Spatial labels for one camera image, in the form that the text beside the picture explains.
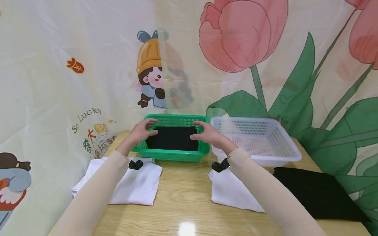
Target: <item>black folded clothing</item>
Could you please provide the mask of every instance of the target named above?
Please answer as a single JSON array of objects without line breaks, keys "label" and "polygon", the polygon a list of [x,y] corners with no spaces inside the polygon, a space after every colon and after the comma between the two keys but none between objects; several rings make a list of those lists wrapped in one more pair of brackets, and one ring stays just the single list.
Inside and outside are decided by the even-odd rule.
[{"label": "black folded clothing", "polygon": [[277,167],[273,176],[292,192],[315,219],[370,221],[330,174]]},{"label": "black folded clothing", "polygon": [[176,150],[176,151],[197,151],[198,141],[189,137],[197,133],[194,126],[187,127],[165,127],[156,126],[158,134],[146,140],[149,149]]}]

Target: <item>wooden table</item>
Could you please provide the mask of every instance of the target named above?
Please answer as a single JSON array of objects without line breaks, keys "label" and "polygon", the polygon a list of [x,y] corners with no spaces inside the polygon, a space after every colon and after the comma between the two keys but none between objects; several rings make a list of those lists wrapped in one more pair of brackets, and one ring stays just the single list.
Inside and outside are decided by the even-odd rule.
[{"label": "wooden table", "polygon": [[[105,156],[129,134],[121,133]],[[286,167],[318,171],[319,168],[294,140],[302,160]],[[200,163],[156,160],[162,166],[159,189],[153,206],[108,205],[95,236],[144,235],[281,235],[265,213],[241,210],[211,201],[208,174],[216,157],[210,153]],[[342,220],[317,220],[327,235],[370,235],[362,223]]]}]

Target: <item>white folded cloth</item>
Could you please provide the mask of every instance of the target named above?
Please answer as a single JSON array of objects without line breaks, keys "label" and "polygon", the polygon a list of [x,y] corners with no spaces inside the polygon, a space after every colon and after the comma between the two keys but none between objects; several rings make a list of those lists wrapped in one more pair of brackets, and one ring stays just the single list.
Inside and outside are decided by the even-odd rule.
[{"label": "white folded cloth", "polygon": [[[93,159],[85,176],[75,187],[72,188],[71,194],[75,196],[89,178],[100,168],[107,157]],[[143,166],[139,170],[128,169],[126,174],[118,183],[109,204],[141,204],[153,205],[156,192],[158,191],[160,174],[162,167],[155,164],[153,158],[131,158],[134,162],[143,161]]]},{"label": "white folded cloth", "polygon": [[211,200],[214,203],[243,210],[265,212],[246,186],[230,169],[226,169],[220,173],[211,170],[209,179],[212,182]]}]

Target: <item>black plastic clip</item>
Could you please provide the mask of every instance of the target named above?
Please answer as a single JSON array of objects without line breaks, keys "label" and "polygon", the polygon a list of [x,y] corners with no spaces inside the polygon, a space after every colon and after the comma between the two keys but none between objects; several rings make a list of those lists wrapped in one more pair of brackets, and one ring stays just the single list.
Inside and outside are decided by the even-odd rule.
[{"label": "black plastic clip", "polygon": [[137,162],[134,162],[133,160],[130,161],[129,163],[129,169],[132,170],[139,170],[143,166],[143,161],[138,160]]},{"label": "black plastic clip", "polygon": [[218,162],[213,162],[213,164],[211,165],[211,168],[215,170],[216,172],[220,173],[224,171],[225,169],[227,169],[229,166],[230,164],[228,163],[227,158],[225,158],[220,164]]}]

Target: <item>green leaf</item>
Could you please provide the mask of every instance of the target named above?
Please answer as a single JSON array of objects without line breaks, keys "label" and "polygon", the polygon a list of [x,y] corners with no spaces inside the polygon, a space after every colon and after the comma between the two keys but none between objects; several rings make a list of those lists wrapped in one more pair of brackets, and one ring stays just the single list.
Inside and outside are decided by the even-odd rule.
[{"label": "green leaf", "polygon": [[365,208],[361,208],[365,215],[371,219],[378,221],[378,211],[373,211]]},{"label": "green leaf", "polygon": [[347,174],[357,157],[354,143],[345,143],[317,149],[309,153],[323,173]]},{"label": "green leaf", "polygon": [[366,209],[378,209],[378,192],[373,192],[368,195],[362,196],[355,200],[355,203],[362,208]]},{"label": "green leaf", "polygon": [[328,130],[321,130],[311,127],[299,133],[297,136],[295,136],[295,138],[299,141],[306,152],[310,154],[312,151],[318,148],[319,144],[323,142],[328,133]]},{"label": "green leaf", "polygon": [[363,222],[363,224],[372,236],[378,236],[378,220]]},{"label": "green leaf", "polygon": [[231,117],[268,118],[268,113],[261,103],[246,91],[237,91],[212,103],[206,110],[209,118],[212,118],[214,114],[210,110],[212,108],[218,108],[219,114],[222,113],[219,109],[221,108]]},{"label": "green leaf", "polygon": [[297,64],[282,87],[281,92],[278,94],[273,105],[269,109],[269,117],[278,120],[288,104],[307,87],[307,84],[314,71],[314,65],[315,44],[312,35],[308,33],[306,44]]},{"label": "green leaf", "polygon": [[356,167],[359,176],[378,176],[378,153],[364,159]]},{"label": "green leaf", "polygon": [[366,196],[366,195],[369,195],[369,194],[374,193],[374,192],[378,192],[378,181],[375,184],[372,184],[372,185],[367,186],[366,188],[364,188],[364,190],[362,190],[359,193],[359,196],[360,197]]},{"label": "green leaf", "polygon": [[[371,97],[355,102],[345,113],[345,120],[352,134],[361,134],[378,130],[378,97]],[[358,148],[378,143],[378,135],[370,139],[357,141]]]},{"label": "green leaf", "polygon": [[355,142],[358,148],[378,143],[378,97],[355,102],[341,120],[350,130],[348,135],[330,137],[321,147]]},{"label": "green leaf", "polygon": [[347,194],[355,193],[378,182],[378,176],[353,176],[336,174],[335,178]]},{"label": "green leaf", "polygon": [[[356,174],[367,177],[373,176],[378,179],[378,154],[361,161],[356,167]],[[376,191],[378,191],[378,180],[370,186],[364,188],[364,190],[359,193],[359,196],[365,196]]]},{"label": "green leaf", "polygon": [[345,117],[342,117],[335,127],[327,133],[325,141],[319,144],[319,148],[309,153],[322,172],[327,174],[348,174],[357,157],[356,144],[354,142],[338,142],[324,146],[324,143],[328,140],[350,136],[351,134],[352,132],[348,123],[346,123]]},{"label": "green leaf", "polygon": [[281,116],[281,125],[290,136],[297,136],[300,132],[311,127],[314,109],[311,93],[314,83],[298,94],[286,107]]}]

